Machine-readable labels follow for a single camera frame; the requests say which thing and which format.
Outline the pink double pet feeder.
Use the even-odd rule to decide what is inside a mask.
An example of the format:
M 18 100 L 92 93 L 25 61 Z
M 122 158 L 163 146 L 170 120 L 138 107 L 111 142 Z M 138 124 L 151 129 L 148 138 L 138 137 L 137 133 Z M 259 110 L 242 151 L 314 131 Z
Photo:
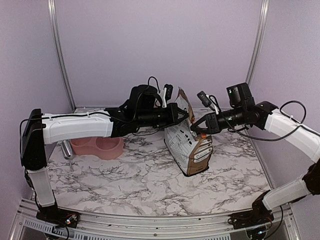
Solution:
M 74 153 L 78 156 L 93 155 L 102 160 L 114 160 L 123 154 L 122 137 L 84 137 L 70 140 Z

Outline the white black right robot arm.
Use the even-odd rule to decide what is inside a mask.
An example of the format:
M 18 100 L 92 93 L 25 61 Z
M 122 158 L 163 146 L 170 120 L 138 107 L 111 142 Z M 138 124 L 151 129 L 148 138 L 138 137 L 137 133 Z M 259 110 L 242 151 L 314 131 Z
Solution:
M 262 193 L 253 203 L 252 209 L 233 213 L 228 223 L 234 229 L 261 225 L 274 220 L 273 209 L 287 203 L 297 202 L 308 195 L 320 193 L 320 134 L 286 114 L 282 108 L 263 101 L 256 103 L 247 83 L 227 89 L 229 110 L 222 111 L 217 99 L 204 91 L 197 94 L 202 104 L 213 112 L 201 117 L 190 129 L 197 134 L 214 135 L 236 126 L 255 126 L 277 135 L 272 142 L 286 140 L 302 151 L 313 164 L 305 175 L 273 190 Z

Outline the white brown pet food bag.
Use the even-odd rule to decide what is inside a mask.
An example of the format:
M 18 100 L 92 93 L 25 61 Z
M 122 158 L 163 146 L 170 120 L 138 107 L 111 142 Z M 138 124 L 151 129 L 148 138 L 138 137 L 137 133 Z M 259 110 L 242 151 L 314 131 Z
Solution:
M 181 123 L 164 130 L 164 143 L 182 173 L 190 177 L 209 169 L 209 161 L 214 152 L 213 141 L 210 135 L 191 131 L 195 115 L 182 88 L 179 88 L 174 102 L 189 116 Z

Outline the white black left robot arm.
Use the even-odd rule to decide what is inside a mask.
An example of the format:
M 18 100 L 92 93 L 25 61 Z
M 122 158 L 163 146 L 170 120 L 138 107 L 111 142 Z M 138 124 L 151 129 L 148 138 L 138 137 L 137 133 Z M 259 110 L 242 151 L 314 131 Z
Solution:
M 89 137 L 124 137 L 142 127 L 164 129 L 178 125 L 189 114 L 177 103 L 168 102 L 172 90 L 170 84 L 163 90 L 141 84 L 131 89 L 129 98 L 119 107 L 80 114 L 51 114 L 33 109 L 29 118 L 22 120 L 25 129 L 19 132 L 19 152 L 26 181 L 36 195 L 36 218 L 72 228 L 80 218 L 78 212 L 58 207 L 47 171 L 46 145 Z

